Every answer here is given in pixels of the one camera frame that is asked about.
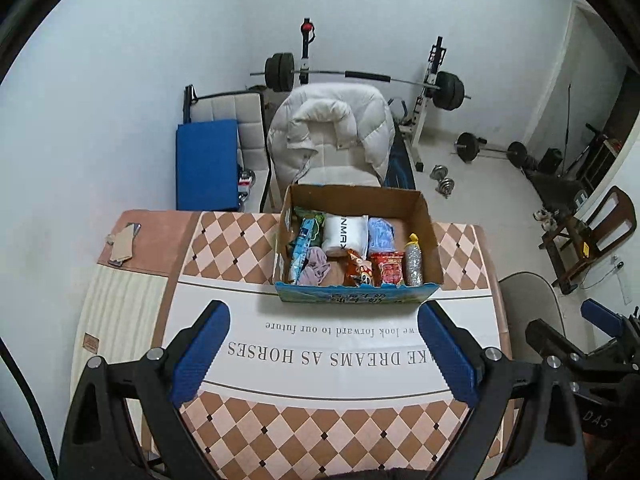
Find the blue weight bench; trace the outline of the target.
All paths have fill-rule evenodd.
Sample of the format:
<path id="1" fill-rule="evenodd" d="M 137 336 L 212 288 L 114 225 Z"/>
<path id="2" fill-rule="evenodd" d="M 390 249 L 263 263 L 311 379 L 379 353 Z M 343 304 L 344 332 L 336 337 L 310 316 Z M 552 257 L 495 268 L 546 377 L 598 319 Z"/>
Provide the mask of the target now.
<path id="1" fill-rule="evenodd" d="M 416 188 L 411 160 L 404 137 L 398 128 L 395 128 L 394 142 L 390 150 L 390 159 L 388 160 L 387 174 L 383 186 L 384 188 L 403 188 L 404 190 L 414 190 Z"/>

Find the floor barbell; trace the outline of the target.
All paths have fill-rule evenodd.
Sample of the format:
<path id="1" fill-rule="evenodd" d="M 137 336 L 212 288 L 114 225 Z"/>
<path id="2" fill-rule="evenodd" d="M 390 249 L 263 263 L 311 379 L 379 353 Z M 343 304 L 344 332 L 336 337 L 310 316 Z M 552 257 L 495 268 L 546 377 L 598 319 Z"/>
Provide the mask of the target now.
<path id="1" fill-rule="evenodd" d="M 506 156 L 516 168 L 521 168 L 528 156 L 527 148 L 521 142 L 514 141 L 507 148 L 490 148 L 486 139 L 470 132 L 462 132 L 457 137 L 454 150 L 462 162 L 474 162 L 480 154 L 487 152 Z"/>

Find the orange mushroom snack packet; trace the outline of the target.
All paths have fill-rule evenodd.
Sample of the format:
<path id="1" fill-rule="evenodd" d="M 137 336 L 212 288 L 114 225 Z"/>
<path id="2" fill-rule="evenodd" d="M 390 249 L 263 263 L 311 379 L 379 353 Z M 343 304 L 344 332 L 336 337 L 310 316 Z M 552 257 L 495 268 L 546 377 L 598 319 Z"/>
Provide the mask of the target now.
<path id="1" fill-rule="evenodd" d="M 356 250 L 348 248 L 346 254 L 344 285 L 355 287 L 373 285 L 372 263 L 363 259 Z"/>

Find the yellow silver pouch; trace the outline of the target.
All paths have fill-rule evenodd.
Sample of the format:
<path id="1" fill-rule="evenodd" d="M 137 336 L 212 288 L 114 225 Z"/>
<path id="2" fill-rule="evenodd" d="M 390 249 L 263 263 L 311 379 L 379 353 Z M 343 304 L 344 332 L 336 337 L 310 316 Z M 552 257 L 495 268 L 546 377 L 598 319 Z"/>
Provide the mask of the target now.
<path id="1" fill-rule="evenodd" d="M 419 237 L 411 233 L 405 244 L 405 283 L 416 287 L 423 285 L 422 252 Z"/>

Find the white NMAX soft pack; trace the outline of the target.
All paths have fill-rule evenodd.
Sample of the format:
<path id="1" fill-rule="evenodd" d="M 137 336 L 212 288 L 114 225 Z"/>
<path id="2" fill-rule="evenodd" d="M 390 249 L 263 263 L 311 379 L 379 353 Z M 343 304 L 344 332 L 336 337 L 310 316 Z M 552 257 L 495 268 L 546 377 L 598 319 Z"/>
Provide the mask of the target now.
<path id="1" fill-rule="evenodd" d="M 368 253 L 368 220 L 368 216 L 326 214 L 321 249 L 330 258 L 346 256 L 348 248 L 365 257 Z"/>

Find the blue tissue pack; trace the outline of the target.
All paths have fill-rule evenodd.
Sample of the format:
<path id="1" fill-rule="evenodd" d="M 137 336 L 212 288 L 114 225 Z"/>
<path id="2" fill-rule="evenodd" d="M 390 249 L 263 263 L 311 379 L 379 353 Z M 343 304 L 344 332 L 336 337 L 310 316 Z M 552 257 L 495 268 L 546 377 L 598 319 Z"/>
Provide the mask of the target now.
<path id="1" fill-rule="evenodd" d="M 395 251 L 394 227 L 383 218 L 368 220 L 368 254 L 386 254 Z"/>

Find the grey quilted chair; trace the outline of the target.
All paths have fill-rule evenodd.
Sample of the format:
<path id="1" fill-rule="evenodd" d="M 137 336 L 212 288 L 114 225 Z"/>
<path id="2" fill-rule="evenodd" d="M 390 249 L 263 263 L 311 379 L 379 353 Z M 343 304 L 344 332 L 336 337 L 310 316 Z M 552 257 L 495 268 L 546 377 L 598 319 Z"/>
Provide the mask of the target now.
<path id="1" fill-rule="evenodd" d="M 183 122 L 213 122 L 233 119 L 238 126 L 238 164 L 255 175 L 254 184 L 241 209 L 264 212 L 272 204 L 272 163 L 267 146 L 264 94 L 251 88 L 198 96 L 192 84 L 183 91 Z"/>

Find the green snack packet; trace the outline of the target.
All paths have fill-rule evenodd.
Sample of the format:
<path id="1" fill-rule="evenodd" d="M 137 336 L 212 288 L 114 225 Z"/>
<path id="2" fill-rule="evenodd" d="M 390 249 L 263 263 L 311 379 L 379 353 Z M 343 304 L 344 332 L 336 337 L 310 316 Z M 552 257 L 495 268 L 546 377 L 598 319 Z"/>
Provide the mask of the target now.
<path id="1" fill-rule="evenodd" d="M 320 247 L 326 215 L 318 210 L 296 206 L 294 214 L 299 222 L 298 236 L 306 240 L 310 247 Z"/>

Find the blue folded mat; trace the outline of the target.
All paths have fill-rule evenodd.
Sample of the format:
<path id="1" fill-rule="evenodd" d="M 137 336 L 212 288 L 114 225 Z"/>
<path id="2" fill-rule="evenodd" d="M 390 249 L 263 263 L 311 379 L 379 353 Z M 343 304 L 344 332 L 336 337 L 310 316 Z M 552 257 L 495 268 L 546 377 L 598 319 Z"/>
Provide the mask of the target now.
<path id="1" fill-rule="evenodd" d="M 238 122 L 190 122 L 176 131 L 176 208 L 236 211 Z"/>

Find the open cardboard box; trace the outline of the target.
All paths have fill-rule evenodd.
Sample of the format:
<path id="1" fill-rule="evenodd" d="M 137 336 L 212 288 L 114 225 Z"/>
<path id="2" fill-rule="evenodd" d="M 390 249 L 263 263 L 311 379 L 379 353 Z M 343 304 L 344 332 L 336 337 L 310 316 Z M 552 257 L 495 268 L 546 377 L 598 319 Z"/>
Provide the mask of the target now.
<path id="1" fill-rule="evenodd" d="M 419 191 L 292 184 L 277 229 L 272 281 L 306 304 L 401 304 L 444 284 L 435 231 Z"/>

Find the grey round chair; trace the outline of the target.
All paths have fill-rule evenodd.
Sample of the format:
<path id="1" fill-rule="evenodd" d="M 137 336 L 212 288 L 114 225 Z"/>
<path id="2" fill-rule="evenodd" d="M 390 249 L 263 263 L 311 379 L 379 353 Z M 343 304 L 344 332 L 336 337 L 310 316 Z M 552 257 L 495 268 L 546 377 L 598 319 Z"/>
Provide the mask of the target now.
<path id="1" fill-rule="evenodd" d="M 558 297 L 552 285 L 541 275 L 518 271 L 502 278 L 498 286 L 514 354 L 530 349 L 526 344 L 525 330 L 528 323 L 537 318 L 562 335 L 566 334 Z"/>

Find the red snack packet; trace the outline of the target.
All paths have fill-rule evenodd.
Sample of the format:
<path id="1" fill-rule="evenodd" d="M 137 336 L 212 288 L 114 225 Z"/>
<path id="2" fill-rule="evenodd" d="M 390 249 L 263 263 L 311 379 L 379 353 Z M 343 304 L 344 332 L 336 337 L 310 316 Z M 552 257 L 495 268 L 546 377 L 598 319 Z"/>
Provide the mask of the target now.
<path id="1" fill-rule="evenodd" d="M 402 252 L 376 252 L 371 255 L 372 272 L 376 286 L 404 284 Z"/>

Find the barbell on rack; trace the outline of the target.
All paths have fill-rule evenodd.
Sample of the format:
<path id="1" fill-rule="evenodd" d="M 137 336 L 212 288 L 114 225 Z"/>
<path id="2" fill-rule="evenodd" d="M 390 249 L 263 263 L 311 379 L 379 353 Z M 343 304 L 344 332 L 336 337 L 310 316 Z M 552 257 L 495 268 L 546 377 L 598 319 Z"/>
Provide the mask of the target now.
<path id="1" fill-rule="evenodd" d="M 250 73 L 251 77 L 263 76 L 265 85 L 273 91 L 291 91 L 295 76 L 326 75 L 345 79 L 382 82 L 382 84 L 405 84 L 420 88 L 440 110 L 456 110 L 471 97 L 466 94 L 462 80 L 455 74 L 438 72 L 433 82 L 399 79 L 384 74 L 360 72 L 360 70 L 296 70 L 294 56 L 290 52 L 275 53 L 266 59 L 261 72 Z"/>

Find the chrome dumbbell pair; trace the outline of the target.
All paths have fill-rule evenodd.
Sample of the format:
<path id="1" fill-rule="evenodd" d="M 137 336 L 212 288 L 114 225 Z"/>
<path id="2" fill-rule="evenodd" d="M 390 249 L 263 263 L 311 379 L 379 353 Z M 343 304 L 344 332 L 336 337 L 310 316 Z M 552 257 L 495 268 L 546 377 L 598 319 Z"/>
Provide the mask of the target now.
<path id="1" fill-rule="evenodd" d="M 435 165 L 430 173 L 430 178 L 437 183 L 435 191 L 445 198 L 454 190 L 454 180 L 448 174 L 448 168 L 444 165 Z"/>

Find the purple knotted cloth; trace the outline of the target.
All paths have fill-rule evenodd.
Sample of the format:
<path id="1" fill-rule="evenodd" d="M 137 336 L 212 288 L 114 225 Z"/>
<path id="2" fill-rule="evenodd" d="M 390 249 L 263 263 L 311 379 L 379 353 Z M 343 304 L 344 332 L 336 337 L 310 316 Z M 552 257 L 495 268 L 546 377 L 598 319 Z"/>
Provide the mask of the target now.
<path id="1" fill-rule="evenodd" d="M 326 253 L 320 247 L 311 247 L 308 249 L 306 263 L 300 271 L 297 284 L 320 286 L 330 270 L 331 266 Z"/>

